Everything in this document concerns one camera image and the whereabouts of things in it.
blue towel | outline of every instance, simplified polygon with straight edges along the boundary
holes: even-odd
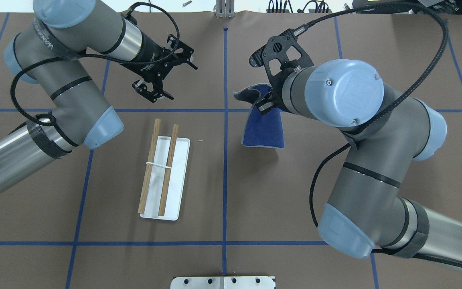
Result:
[[[255,107],[255,104],[271,89],[270,84],[255,84],[234,93],[237,100],[252,104],[242,136],[242,144],[246,147],[284,148],[281,110],[272,108],[267,114],[261,115],[258,108]]]

chopstick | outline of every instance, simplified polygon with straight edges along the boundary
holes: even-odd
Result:
[[[152,131],[151,147],[149,148],[149,156],[147,157],[147,164],[145,166],[144,183],[142,184],[142,193],[140,195],[140,202],[138,205],[138,213],[143,214],[145,211],[145,202],[147,201],[147,193],[149,192],[149,182],[151,181],[152,163],[154,161],[154,154],[156,153],[156,144],[158,143],[158,135],[160,134],[161,119],[154,120],[154,130]]]
[[[174,124],[174,127],[172,128],[172,136],[170,137],[170,145],[168,148],[167,155],[168,167],[172,167],[172,161],[174,159],[174,150],[176,149],[176,139],[178,138],[178,129],[179,125]],[[160,208],[158,209],[158,216],[165,216],[165,207],[167,205],[168,185],[170,182],[171,172],[172,168],[165,169],[165,177],[163,178],[162,196],[160,199]]]

brown table surface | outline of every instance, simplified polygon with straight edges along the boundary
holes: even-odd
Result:
[[[104,60],[83,59],[125,130],[97,150],[85,146],[0,195],[0,288],[169,288],[177,276],[275,276],[279,289],[462,288],[462,275],[432,263],[376,255],[348,257],[321,241],[308,209],[318,164],[345,140],[335,128],[282,114],[283,150],[246,148],[240,140],[249,106],[233,91],[266,82],[249,55],[269,36],[315,18],[309,14],[173,13],[181,39],[195,49],[193,71],[176,67],[165,81],[174,101],[151,104],[131,84],[138,76]],[[400,195],[462,221],[462,16],[449,20],[450,42],[413,97],[448,123],[443,147],[415,162]],[[12,74],[3,51],[32,14],[0,13],[0,139],[24,121],[9,97]],[[160,13],[136,13],[159,44],[172,24]],[[345,15],[300,37],[316,65],[359,59],[398,90],[425,69],[441,31],[422,15]],[[38,85],[20,83],[22,106],[53,103]],[[191,140],[178,221],[136,214],[155,118],[161,135],[180,124]],[[315,192],[322,214],[345,154],[322,171]]]

white rectangular tray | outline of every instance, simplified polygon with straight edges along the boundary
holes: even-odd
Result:
[[[152,165],[151,180],[149,182],[149,192],[145,203],[145,212],[140,214],[142,218],[156,218],[168,221],[176,221],[179,218],[181,196],[183,195],[183,185],[185,183],[186,165],[188,163],[188,151],[190,150],[190,140],[180,137],[176,139],[176,150],[174,150],[174,159],[172,160],[172,172],[170,173],[165,216],[158,216],[163,178],[165,176],[164,166],[167,164],[169,145],[169,136],[158,137],[156,153],[154,154],[154,164]]]

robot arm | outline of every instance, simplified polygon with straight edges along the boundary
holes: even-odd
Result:
[[[367,258],[379,246],[376,252],[436,261],[462,272],[462,223],[397,196],[411,162],[427,159],[443,144],[444,118],[421,100],[407,98],[371,121],[401,93],[365,62],[342,59],[314,66],[296,42],[301,28],[271,37],[249,63],[265,66],[272,85],[255,104],[260,113],[277,107],[319,120],[339,129],[351,145],[319,235],[355,258]],[[290,46],[302,55],[299,60],[288,60]],[[276,75],[268,67],[271,60],[281,63]]]
[[[22,76],[39,83],[56,107],[0,141],[0,192],[73,148],[85,144],[95,149],[123,130],[117,113],[77,60],[90,56],[84,54],[86,48],[121,60],[140,75],[133,88],[152,102],[173,98],[162,84],[173,66],[187,63],[197,69],[191,63],[193,49],[176,37],[169,35],[167,46],[161,47],[136,27],[131,12],[138,5],[121,15],[101,0],[33,2],[36,18],[8,45],[5,62],[17,74],[40,61],[61,58]],[[146,82],[152,83],[152,91]]]

